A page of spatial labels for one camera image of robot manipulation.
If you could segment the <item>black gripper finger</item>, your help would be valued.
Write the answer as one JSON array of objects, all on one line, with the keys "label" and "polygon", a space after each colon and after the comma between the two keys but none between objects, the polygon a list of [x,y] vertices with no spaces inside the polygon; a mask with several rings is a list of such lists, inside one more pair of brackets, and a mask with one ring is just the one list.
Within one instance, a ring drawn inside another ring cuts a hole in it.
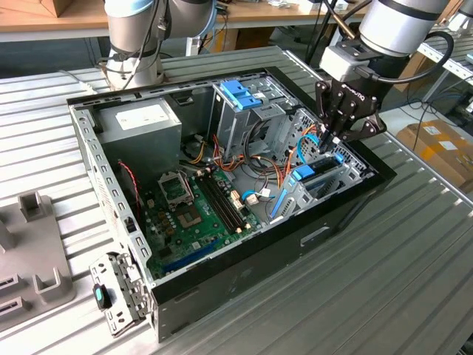
[{"label": "black gripper finger", "polygon": [[339,144],[361,141],[386,132],[387,125],[377,113],[357,118],[354,115],[338,117],[330,127],[330,142]]},{"label": "black gripper finger", "polygon": [[330,145],[330,128],[331,128],[331,117],[330,113],[330,85],[325,81],[317,81],[315,83],[315,95],[316,95],[316,114],[321,121],[321,136],[319,142],[320,152],[326,152]]}]

